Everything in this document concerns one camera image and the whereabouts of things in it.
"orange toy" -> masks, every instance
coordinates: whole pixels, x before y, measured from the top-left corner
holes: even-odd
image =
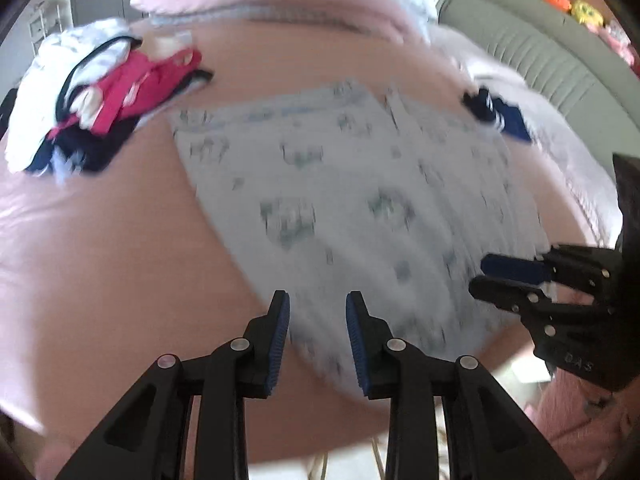
[[[562,12],[569,12],[571,10],[571,1],[569,0],[545,0],[547,3],[553,5],[556,9]]]

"navy garment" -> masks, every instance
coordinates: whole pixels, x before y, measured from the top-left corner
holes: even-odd
[[[180,95],[195,81],[209,82],[212,78],[211,72],[194,70],[182,79],[167,100]],[[57,152],[58,160],[62,157],[68,161],[70,170],[98,173],[109,165],[122,145],[129,140],[139,120],[140,116],[133,116],[117,121],[105,136],[94,136],[89,130],[83,130],[79,124],[68,126],[60,130],[55,138],[47,137],[42,142],[25,171],[34,174],[43,174],[47,171],[55,173],[52,160],[54,152]]]
[[[480,88],[478,95],[465,92],[462,104],[483,123],[491,123],[499,132],[517,139],[531,142],[531,135],[524,123],[520,108],[505,103],[499,97],[492,97],[487,88]]]

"black strap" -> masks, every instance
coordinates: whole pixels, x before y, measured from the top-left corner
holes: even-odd
[[[12,88],[7,92],[7,95],[2,100],[2,104],[0,105],[0,139],[4,137],[8,127],[9,127],[9,117],[11,113],[14,111],[15,98],[18,95],[18,89]]]
[[[60,90],[60,94],[58,94],[58,98],[56,100],[56,122],[58,124],[65,122],[69,117],[70,102],[67,101],[66,94],[69,91],[69,86],[71,86],[71,81],[74,78],[74,74],[76,73],[76,71],[89,63],[93,58],[103,53],[111,45],[119,43],[120,41],[129,42],[132,49],[138,48],[140,45],[142,45],[142,40],[139,40],[138,38],[134,38],[132,36],[116,36],[115,38],[111,38],[110,40],[107,40],[100,46],[96,47],[94,51],[85,56],[85,58],[80,63],[73,67],[69,75],[66,77],[65,83],[62,85],[62,89]]]

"toy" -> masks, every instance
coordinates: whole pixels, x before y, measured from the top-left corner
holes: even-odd
[[[571,8],[571,15],[581,25],[604,26],[604,17],[595,7],[582,0],[575,0]]]
[[[548,4],[553,5],[561,12],[571,11],[572,4],[570,0],[545,0]]]
[[[601,28],[597,32],[600,39],[609,45],[610,49],[618,54],[626,64],[633,66],[636,62],[634,53],[629,46],[631,40],[629,40],[626,32],[620,27],[620,24],[616,21],[612,21],[604,28]]]

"yellow toy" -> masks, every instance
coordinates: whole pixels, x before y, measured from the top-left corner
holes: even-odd
[[[575,0],[571,8],[571,15],[581,25],[604,26],[604,17],[593,6],[582,0]]]

